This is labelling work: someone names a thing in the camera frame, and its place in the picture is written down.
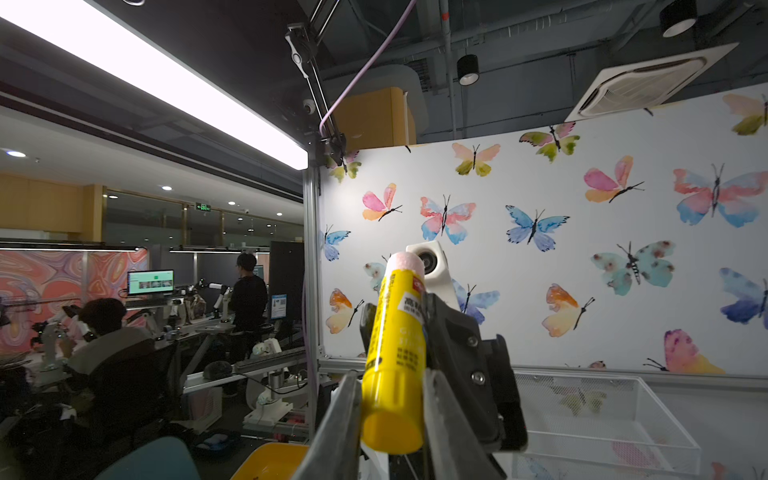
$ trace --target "black jacket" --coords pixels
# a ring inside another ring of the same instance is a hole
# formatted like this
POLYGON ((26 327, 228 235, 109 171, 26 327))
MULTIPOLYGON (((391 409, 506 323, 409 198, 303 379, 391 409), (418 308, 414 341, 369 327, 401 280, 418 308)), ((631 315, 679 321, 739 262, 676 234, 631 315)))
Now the black jacket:
POLYGON ((235 312, 234 325, 241 330, 255 330, 263 323, 266 308, 266 284, 260 277, 244 276, 232 287, 230 309, 235 312))

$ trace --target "computer monitor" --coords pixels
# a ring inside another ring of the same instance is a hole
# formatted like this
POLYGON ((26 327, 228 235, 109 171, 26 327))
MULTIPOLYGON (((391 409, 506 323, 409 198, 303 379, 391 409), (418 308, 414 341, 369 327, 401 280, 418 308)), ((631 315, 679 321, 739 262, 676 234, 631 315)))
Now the computer monitor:
POLYGON ((173 270, 128 272, 128 296, 147 295, 149 293, 171 293, 173 291, 173 270))

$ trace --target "glass wall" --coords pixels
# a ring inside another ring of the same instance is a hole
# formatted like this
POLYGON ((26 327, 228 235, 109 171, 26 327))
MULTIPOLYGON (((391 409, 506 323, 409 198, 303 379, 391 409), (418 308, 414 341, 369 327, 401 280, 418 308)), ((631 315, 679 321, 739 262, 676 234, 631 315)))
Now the glass wall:
POLYGON ((108 191, 104 199, 104 242, 143 247, 269 248, 272 241, 301 240, 304 227, 237 214, 225 210, 202 211, 194 204, 108 191))
POLYGON ((179 245, 182 205, 109 190, 102 238, 108 245, 179 245))

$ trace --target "person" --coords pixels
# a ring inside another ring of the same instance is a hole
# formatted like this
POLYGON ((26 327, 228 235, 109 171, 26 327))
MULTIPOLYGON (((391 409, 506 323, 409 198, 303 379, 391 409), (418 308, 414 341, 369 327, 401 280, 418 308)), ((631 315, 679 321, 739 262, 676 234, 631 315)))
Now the person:
POLYGON ((75 351, 68 367, 80 375, 90 375, 107 360, 116 362, 154 352, 154 341, 143 328, 123 326, 125 306, 115 298, 91 300, 82 308, 79 318, 96 339, 75 351))
POLYGON ((264 323, 266 309, 266 284, 253 274, 256 268, 256 257, 252 253, 241 253, 237 256, 237 273, 240 279, 232 287, 230 310, 235 313, 232 330, 233 345, 230 361, 239 362, 256 344, 259 328, 264 323))

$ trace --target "white wire basket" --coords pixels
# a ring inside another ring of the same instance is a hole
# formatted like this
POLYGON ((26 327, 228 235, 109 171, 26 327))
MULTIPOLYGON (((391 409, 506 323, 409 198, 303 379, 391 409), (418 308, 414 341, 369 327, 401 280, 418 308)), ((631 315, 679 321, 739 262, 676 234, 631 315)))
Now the white wire basket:
POLYGON ((696 478, 701 448, 639 377, 515 372, 528 448, 512 478, 696 478))

